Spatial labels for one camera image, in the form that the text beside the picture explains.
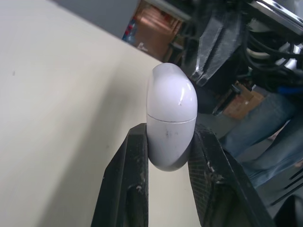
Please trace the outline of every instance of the black cable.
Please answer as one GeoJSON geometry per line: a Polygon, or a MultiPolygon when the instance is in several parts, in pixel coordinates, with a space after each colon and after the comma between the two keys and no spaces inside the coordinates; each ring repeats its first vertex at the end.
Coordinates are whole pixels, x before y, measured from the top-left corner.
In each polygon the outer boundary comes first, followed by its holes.
{"type": "Polygon", "coordinates": [[[271,67],[271,68],[265,68],[265,67],[262,67],[259,64],[255,63],[250,58],[249,54],[247,53],[249,34],[250,34],[250,31],[247,28],[245,31],[245,34],[244,34],[242,48],[243,48],[244,60],[247,63],[247,65],[250,66],[253,70],[262,71],[262,72],[273,72],[273,71],[277,71],[277,70],[281,69],[282,67],[284,67],[286,65],[286,63],[288,63],[289,58],[286,58],[282,64],[271,67]]]}
{"type": "Polygon", "coordinates": [[[297,54],[297,53],[284,53],[280,52],[274,49],[269,48],[268,46],[265,46],[263,43],[258,41],[255,37],[252,35],[249,36],[249,39],[251,39],[252,44],[256,46],[258,49],[262,50],[265,53],[268,53],[270,55],[274,55],[280,58],[295,58],[295,59],[303,59],[303,54],[297,54]]]}

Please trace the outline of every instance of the scuff mark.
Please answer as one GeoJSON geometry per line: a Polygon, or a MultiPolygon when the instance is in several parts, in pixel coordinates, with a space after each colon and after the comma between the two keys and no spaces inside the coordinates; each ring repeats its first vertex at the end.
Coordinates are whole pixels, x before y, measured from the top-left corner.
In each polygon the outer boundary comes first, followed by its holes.
{"type": "Polygon", "coordinates": [[[138,190],[138,192],[142,192],[142,187],[141,187],[140,185],[138,185],[138,186],[136,187],[136,189],[138,190]]]}
{"type": "Polygon", "coordinates": [[[212,171],[212,173],[215,172],[214,168],[212,166],[210,166],[210,162],[209,161],[207,162],[207,166],[212,171]]]}

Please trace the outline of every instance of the white surface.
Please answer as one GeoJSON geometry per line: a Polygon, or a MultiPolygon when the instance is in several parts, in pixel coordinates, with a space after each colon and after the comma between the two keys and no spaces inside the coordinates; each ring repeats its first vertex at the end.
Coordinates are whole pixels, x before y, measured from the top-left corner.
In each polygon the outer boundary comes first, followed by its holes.
{"type": "Polygon", "coordinates": [[[197,117],[197,95],[184,72],[171,63],[155,67],[148,83],[147,114],[166,122],[197,117]]]}
{"type": "Polygon", "coordinates": [[[179,169],[187,162],[187,147],[194,135],[196,118],[187,122],[163,122],[147,116],[148,157],[157,168],[179,169]]]}
{"type": "MultiPolygon", "coordinates": [[[[0,30],[0,226],[88,227],[159,62],[50,1],[0,1],[0,30]]],[[[199,226],[187,167],[149,174],[149,226],[199,226]]]]}

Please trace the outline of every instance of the black machine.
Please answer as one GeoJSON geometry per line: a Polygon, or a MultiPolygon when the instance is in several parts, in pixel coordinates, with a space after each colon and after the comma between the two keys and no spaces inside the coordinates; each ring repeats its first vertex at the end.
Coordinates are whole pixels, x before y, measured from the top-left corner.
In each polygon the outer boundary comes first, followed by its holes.
{"type": "Polygon", "coordinates": [[[253,85],[301,99],[303,92],[303,20],[293,0],[201,0],[194,1],[191,20],[184,23],[185,39],[178,64],[207,96],[203,112],[218,114],[225,105],[213,98],[231,91],[234,84],[253,85]]]}
{"type": "MultiPolygon", "coordinates": [[[[237,92],[234,82],[249,80],[271,92],[301,98],[303,53],[295,51],[303,42],[299,17],[271,0],[187,3],[193,10],[181,31],[181,68],[197,87],[237,92]],[[226,74],[226,69],[233,70],[226,74]]],[[[147,143],[146,124],[129,131],[104,173],[92,227],[148,226],[147,143]]],[[[201,226],[303,226],[301,199],[289,197],[272,219],[242,167],[202,125],[195,128],[188,168],[201,226]]]]}

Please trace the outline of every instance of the person's leg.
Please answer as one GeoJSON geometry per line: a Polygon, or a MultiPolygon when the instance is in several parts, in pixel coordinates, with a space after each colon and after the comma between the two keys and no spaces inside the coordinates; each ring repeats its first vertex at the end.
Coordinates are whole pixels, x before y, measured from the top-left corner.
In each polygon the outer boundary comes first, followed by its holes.
{"type": "Polygon", "coordinates": [[[296,107],[284,96],[269,94],[235,128],[220,138],[222,148],[236,158],[250,146],[278,131],[295,110],[296,107]]]}
{"type": "Polygon", "coordinates": [[[242,163],[254,187],[303,158],[303,113],[296,114],[258,158],[242,163]]]}

